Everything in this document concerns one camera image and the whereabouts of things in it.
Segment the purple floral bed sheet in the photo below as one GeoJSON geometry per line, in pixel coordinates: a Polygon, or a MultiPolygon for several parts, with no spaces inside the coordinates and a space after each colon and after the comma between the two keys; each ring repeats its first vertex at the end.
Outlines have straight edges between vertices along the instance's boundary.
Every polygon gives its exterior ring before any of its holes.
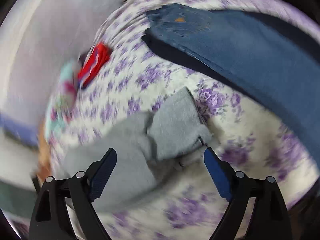
{"type": "MultiPolygon", "coordinates": [[[[298,138],[250,98],[160,59],[143,43],[149,25],[145,12],[170,3],[263,12],[319,39],[319,26],[280,0],[128,0],[98,30],[95,41],[112,45],[114,54],[89,89],[78,94],[71,122],[54,137],[53,174],[63,175],[68,150],[94,146],[119,121],[140,111],[156,111],[169,96],[188,87],[221,144],[218,155],[249,176],[274,176],[286,205],[292,206],[319,175],[298,138]]],[[[100,218],[114,239],[207,239],[226,207],[203,162],[198,161],[172,178],[163,192],[100,218]]]]}

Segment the grey sweatpants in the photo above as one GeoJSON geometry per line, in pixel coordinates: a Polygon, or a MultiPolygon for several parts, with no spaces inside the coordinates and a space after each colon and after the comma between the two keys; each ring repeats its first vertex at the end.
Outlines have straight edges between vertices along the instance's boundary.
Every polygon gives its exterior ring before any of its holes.
{"type": "Polygon", "coordinates": [[[157,111],[135,113],[104,137],[68,150],[58,171],[74,175],[113,148],[116,166],[101,197],[93,202],[97,212],[113,212],[158,195],[172,175],[199,160],[205,145],[214,143],[191,92],[183,87],[157,111]]]}

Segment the blue patterned wall hanging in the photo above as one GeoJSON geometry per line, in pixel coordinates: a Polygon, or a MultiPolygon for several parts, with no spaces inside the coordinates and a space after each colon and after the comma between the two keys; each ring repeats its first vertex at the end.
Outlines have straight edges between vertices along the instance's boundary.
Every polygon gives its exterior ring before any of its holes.
{"type": "Polygon", "coordinates": [[[38,145],[38,127],[29,126],[1,114],[1,127],[15,139],[31,147],[38,145]]]}

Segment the red white blue folded garment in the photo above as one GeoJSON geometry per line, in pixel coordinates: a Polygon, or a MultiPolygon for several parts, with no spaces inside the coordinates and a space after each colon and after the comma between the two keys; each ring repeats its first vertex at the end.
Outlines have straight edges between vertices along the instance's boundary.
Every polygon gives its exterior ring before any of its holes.
{"type": "Polygon", "coordinates": [[[111,58],[112,49],[104,43],[98,43],[89,58],[78,72],[79,88],[85,89],[97,76],[102,66],[111,58]]]}

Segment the teal pink floral folded blanket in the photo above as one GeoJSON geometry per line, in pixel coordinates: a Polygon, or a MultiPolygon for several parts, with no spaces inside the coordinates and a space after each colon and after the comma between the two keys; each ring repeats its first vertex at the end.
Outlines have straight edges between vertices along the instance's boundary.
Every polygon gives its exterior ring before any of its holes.
{"type": "Polygon", "coordinates": [[[78,60],[68,61],[62,68],[57,84],[50,96],[44,119],[44,138],[50,143],[60,134],[72,117],[72,108],[78,93],[78,60]]]}

